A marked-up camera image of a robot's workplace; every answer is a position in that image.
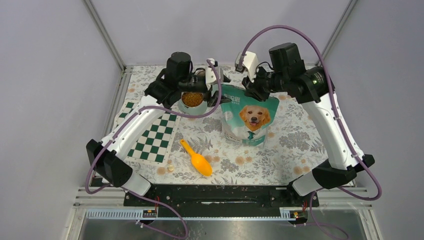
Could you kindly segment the teal dog food bag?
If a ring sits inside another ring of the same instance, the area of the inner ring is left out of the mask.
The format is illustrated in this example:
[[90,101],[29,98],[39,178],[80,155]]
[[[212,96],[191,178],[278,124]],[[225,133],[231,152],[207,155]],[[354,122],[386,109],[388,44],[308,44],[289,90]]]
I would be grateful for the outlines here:
[[228,84],[221,86],[221,93],[230,100],[220,105],[223,136],[238,144],[263,145],[280,101],[272,96],[266,101],[258,101],[246,96],[244,89]]

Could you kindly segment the yellow plastic scoop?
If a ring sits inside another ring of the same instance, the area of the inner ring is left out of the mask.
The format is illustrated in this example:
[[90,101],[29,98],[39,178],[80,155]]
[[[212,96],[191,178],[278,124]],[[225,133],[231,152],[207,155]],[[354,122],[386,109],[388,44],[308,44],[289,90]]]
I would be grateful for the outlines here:
[[205,157],[199,153],[196,153],[184,139],[180,140],[181,146],[187,151],[190,156],[192,166],[205,177],[210,177],[213,174],[213,169],[210,163]]

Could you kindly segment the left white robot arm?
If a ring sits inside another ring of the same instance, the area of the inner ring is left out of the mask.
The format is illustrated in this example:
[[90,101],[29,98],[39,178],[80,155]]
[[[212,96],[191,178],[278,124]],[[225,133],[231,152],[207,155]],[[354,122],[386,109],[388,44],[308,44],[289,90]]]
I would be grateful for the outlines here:
[[90,168],[85,179],[85,191],[92,195],[103,188],[90,190],[92,173],[96,172],[107,180],[109,185],[121,188],[136,197],[144,206],[152,204],[155,192],[151,182],[138,174],[124,162],[128,152],[142,134],[165,112],[178,115],[172,106],[181,99],[183,93],[207,93],[217,86],[217,100],[214,107],[200,118],[211,115],[221,103],[223,74],[217,61],[213,58],[206,60],[206,73],[198,80],[193,72],[191,56],[186,52],[174,52],[168,58],[156,79],[151,82],[135,109],[124,118],[111,133],[96,141],[91,139],[86,144]]

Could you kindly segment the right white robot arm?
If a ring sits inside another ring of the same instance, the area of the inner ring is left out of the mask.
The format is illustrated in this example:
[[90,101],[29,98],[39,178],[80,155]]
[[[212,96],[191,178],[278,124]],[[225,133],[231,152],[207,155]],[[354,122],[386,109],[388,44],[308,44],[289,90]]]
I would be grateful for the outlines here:
[[327,152],[327,159],[289,183],[287,201],[293,206],[301,205],[313,191],[341,187],[365,168],[375,163],[365,154],[344,124],[333,83],[325,76],[324,69],[315,66],[306,69],[298,46],[288,42],[269,51],[271,71],[260,66],[253,52],[241,52],[235,62],[238,72],[247,72],[242,80],[245,95],[260,102],[271,93],[286,92],[312,118]]

